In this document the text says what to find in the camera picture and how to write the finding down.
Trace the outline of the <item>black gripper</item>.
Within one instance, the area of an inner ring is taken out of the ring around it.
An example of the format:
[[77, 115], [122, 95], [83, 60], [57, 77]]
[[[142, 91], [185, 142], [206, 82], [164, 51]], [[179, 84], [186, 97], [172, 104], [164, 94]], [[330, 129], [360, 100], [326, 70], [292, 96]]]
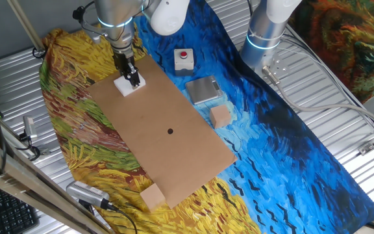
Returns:
[[140, 78], [138, 69], [134, 65], [134, 54], [130, 53], [117, 53], [113, 54], [114, 64], [116, 69], [122, 76], [131, 82], [133, 89], [138, 88], [140, 85]]

